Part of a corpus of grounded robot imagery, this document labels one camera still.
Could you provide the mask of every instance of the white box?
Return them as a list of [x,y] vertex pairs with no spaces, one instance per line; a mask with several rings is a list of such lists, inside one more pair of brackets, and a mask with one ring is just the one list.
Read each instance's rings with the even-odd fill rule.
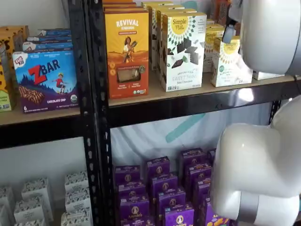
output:
[[16,203],[15,219],[17,223],[26,223],[33,220],[45,220],[48,225],[47,213],[42,196],[34,196],[28,200]]
[[163,15],[161,85],[166,92],[202,86],[206,19],[204,13]]
[[52,198],[48,178],[40,178],[28,181],[24,184],[22,189],[22,198],[26,200],[35,195],[42,195],[48,220],[53,221]]
[[4,205],[8,213],[10,224],[15,224],[14,210],[15,210],[15,199],[13,189],[10,186],[0,187],[0,205]]
[[45,220],[33,220],[25,223],[18,223],[15,226],[46,226]]
[[271,74],[271,73],[265,73],[265,72],[254,72],[253,78],[256,80],[263,80],[263,79],[273,79],[278,77],[283,77],[284,74]]
[[67,212],[91,208],[89,188],[66,192],[65,207]]
[[61,226],[92,226],[90,208],[62,214]]
[[66,192],[72,192],[87,187],[89,187],[89,183],[88,183],[88,176],[86,171],[68,174],[65,177]]

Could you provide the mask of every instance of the sweet thins box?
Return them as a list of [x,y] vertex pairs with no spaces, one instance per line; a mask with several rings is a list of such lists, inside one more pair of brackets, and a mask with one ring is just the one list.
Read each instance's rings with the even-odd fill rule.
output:
[[115,168],[116,185],[140,180],[140,166],[117,166]]
[[152,159],[146,162],[145,179],[147,182],[149,182],[152,177],[158,176],[160,174],[167,174],[169,172],[170,162],[167,156]]
[[181,208],[166,208],[163,226],[192,226],[194,209],[190,202]]
[[182,187],[169,189],[157,195],[157,226],[163,223],[165,208],[185,205],[186,193]]
[[15,52],[13,60],[24,113],[78,106],[71,48]]
[[223,225],[229,226],[229,219],[218,216],[213,212],[210,197],[203,200],[201,206],[200,225]]
[[105,12],[110,98],[148,93],[148,12]]
[[166,92],[202,86],[204,13],[166,13],[162,23],[161,85]]
[[148,216],[149,212],[150,202],[146,194],[120,199],[119,214],[121,222]]

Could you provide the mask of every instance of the blue snack box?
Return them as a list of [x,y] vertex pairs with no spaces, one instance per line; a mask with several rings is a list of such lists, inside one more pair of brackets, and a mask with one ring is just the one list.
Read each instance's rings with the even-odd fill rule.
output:
[[78,106],[71,48],[15,52],[13,60],[24,113]]

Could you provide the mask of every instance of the purple annie's box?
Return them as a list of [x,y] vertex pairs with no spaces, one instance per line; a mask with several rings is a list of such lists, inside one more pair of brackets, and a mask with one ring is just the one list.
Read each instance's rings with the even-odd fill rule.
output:
[[182,187],[170,189],[157,195],[157,226],[163,223],[165,208],[185,205],[186,193]]
[[151,178],[160,174],[166,174],[170,172],[170,162],[167,156],[152,159],[146,162],[146,181],[150,181]]
[[190,202],[183,208],[165,209],[164,226],[192,226],[194,209]]
[[212,225],[225,225],[229,226],[229,219],[223,218],[214,214],[213,209],[210,203],[210,197],[204,198],[201,205],[201,216],[200,216],[200,225],[207,225],[211,223]]
[[194,180],[197,178],[210,177],[211,169],[212,167],[208,162],[191,165],[186,169],[185,191],[188,200],[192,198],[192,189],[194,186]]
[[117,166],[115,168],[116,185],[140,180],[140,166]]
[[148,216],[149,212],[150,202],[147,194],[120,199],[119,214],[121,222]]

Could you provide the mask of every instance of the yellow snack box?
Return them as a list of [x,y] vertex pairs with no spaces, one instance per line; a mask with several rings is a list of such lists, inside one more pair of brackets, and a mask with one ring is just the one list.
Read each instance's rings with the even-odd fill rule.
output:
[[5,44],[0,45],[0,112],[11,111],[16,104],[14,89],[9,72]]
[[224,34],[225,28],[219,24],[208,25],[206,28],[205,38],[205,55],[204,55],[204,68],[203,72],[212,72],[212,55],[213,44],[215,38],[221,38]]
[[157,9],[185,9],[182,5],[165,5],[165,6],[158,6],[158,5],[148,5],[147,9],[149,11],[149,32],[150,32],[150,64],[151,70],[157,69],[157,54],[156,54],[156,44],[157,44],[157,17],[156,11]]

